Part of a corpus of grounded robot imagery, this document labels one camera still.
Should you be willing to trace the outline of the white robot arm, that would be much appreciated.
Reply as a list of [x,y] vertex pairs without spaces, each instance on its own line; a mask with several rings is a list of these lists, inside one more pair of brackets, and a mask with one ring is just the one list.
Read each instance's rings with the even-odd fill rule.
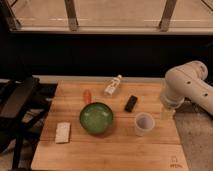
[[213,86],[207,84],[207,66],[191,61],[169,69],[160,100],[165,108],[177,109],[186,98],[203,108],[213,119]]

